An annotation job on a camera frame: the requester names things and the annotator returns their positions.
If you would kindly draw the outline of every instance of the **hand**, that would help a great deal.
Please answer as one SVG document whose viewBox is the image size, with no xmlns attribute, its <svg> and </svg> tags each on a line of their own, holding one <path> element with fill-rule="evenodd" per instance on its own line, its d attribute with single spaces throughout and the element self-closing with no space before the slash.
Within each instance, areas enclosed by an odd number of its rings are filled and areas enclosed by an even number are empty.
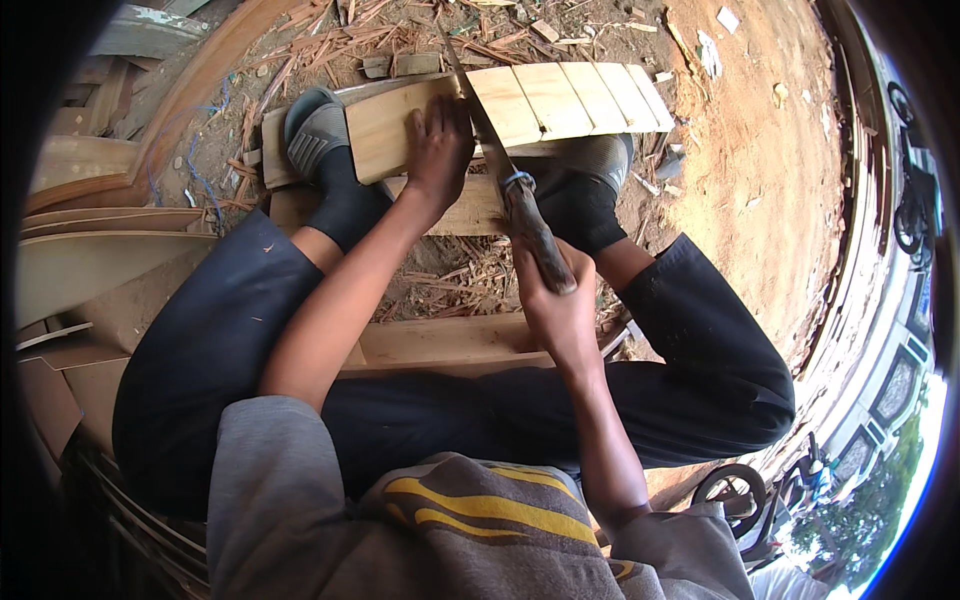
<svg viewBox="0 0 960 600">
<path fill-rule="evenodd" d="M 515 237 L 513 243 L 520 302 L 530 330 L 550 352 L 565 377 L 603 376 L 603 357 L 594 333 L 596 269 L 593 259 L 557 239 L 560 253 L 577 279 L 576 291 L 558 296 L 543 283 L 537 261 L 526 242 Z"/>
<path fill-rule="evenodd" d="M 434 96 L 426 108 L 410 113 L 410 152 L 404 191 L 417 198 L 436 224 L 460 198 L 464 175 L 473 156 L 473 132 L 467 102 L 452 96 Z"/>
</svg>

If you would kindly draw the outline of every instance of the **foot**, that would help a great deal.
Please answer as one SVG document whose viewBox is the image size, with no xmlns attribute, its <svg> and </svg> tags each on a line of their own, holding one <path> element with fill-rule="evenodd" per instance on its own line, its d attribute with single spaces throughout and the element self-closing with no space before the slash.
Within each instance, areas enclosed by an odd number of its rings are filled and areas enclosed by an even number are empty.
<svg viewBox="0 0 960 600">
<path fill-rule="evenodd" d="M 554 234 L 591 256 L 627 237 L 614 209 L 633 158 L 629 133 L 568 144 L 555 175 L 537 190 L 540 214 Z"/>
<path fill-rule="evenodd" d="M 343 103 L 323 87 L 306 90 L 287 112 L 283 134 L 294 167 L 323 193 L 320 208 L 304 224 L 349 252 L 394 198 L 383 183 L 362 185 L 357 180 Z"/>
</svg>

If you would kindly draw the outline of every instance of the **tree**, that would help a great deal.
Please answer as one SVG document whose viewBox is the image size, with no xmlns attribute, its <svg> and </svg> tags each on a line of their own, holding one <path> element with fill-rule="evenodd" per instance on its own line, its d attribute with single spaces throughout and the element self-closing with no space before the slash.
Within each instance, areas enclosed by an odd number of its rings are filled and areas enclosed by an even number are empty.
<svg viewBox="0 0 960 600">
<path fill-rule="evenodd" d="M 845 583 L 848 589 L 866 583 L 879 568 L 883 553 L 893 545 L 900 525 L 900 510 L 924 448 L 924 441 L 920 438 L 920 414 L 906 420 L 897 435 L 900 438 L 893 451 L 856 489 L 850 504 L 845 508 L 837 504 L 822 506 L 794 521 L 791 533 L 794 545 L 809 552 L 814 541 L 818 543 L 810 568 L 819 568 L 839 558 L 846 563 L 841 583 Z M 833 537 L 839 557 L 829 551 L 814 514 Z"/>
</svg>

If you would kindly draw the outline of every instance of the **saw handle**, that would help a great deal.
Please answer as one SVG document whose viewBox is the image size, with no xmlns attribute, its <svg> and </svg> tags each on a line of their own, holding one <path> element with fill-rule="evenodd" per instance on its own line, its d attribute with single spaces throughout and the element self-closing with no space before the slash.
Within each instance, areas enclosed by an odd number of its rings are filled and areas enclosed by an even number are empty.
<svg viewBox="0 0 960 600">
<path fill-rule="evenodd" d="M 510 212 L 511 235 L 526 240 L 547 289 L 558 296 L 573 293 L 577 289 L 577 279 L 560 254 L 553 232 L 540 215 L 534 198 L 533 179 L 529 175 L 511 178 L 504 186 L 503 199 Z"/>
</svg>

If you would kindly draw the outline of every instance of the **black pants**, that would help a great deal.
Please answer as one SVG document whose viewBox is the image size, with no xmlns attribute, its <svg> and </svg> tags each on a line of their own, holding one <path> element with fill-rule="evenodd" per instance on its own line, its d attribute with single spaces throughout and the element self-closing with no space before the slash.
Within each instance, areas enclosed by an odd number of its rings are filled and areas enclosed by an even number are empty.
<svg viewBox="0 0 960 600">
<path fill-rule="evenodd" d="M 277 338 L 322 278 L 255 211 L 170 298 L 131 358 L 114 412 L 117 463 L 140 503 L 168 516 L 205 518 L 220 414 L 256 394 Z M 607 366 L 613 401 L 644 466 L 737 456 L 789 431 L 790 373 L 686 236 L 620 298 L 667 363 Z M 444 450 L 577 469 L 573 411 L 555 369 L 338 380 L 322 416 L 353 497 L 387 471 Z"/>
</svg>

